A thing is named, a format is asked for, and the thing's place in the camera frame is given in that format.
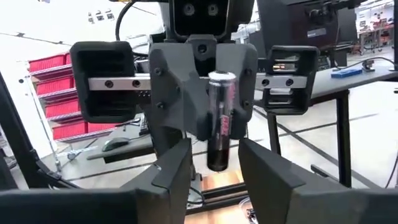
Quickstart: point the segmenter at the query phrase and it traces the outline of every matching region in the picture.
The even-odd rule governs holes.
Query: blue object on table
[[[332,78],[346,78],[362,74],[362,68],[346,68],[331,73]]]

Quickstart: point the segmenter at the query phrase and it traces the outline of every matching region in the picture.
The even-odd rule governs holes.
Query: computer mouse
[[[105,143],[104,147],[102,148],[103,152],[108,152],[110,150],[119,148],[121,146],[125,146],[129,144],[130,139],[128,138],[114,138],[107,143]]]

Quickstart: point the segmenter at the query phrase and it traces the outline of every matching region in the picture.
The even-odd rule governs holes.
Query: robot
[[[184,223],[196,174],[186,133],[208,141],[207,165],[215,171],[228,166],[229,140],[240,140],[241,169],[259,223],[397,222],[396,191],[347,189],[244,138],[253,105],[275,115],[308,110],[319,56],[316,47],[273,46],[266,73],[257,74],[256,49],[230,40],[250,21],[253,4],[161,1],[166,29],[151,37],[147,65],[133,63],[127,42],[76,43],[70,53],[84,119],[123,123],[142,110],[158,160],[120,189],[0,192],[3,222]],[[299,57],[281,58],[286,54]],[[274,70],[281,63],[295,69]],[[255,89],[262,90],[261,101],[254,101]],[[70,215],[59,219],[65,212]]]

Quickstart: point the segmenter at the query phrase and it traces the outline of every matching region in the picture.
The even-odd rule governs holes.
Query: storage rack
[[[37,81],[36,93],[45,104],[45,116],[57,142],[72,143],[97,138],[115,130],[116,124],[83,121],[69,53],[29,62]]]

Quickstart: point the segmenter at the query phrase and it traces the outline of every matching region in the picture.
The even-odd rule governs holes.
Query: wooden surface
[[[209,190],[243,182],[240,170],[204,177],[202,189]],[[239,205],[202,212],[185,217],[185,224],[247,224]]]

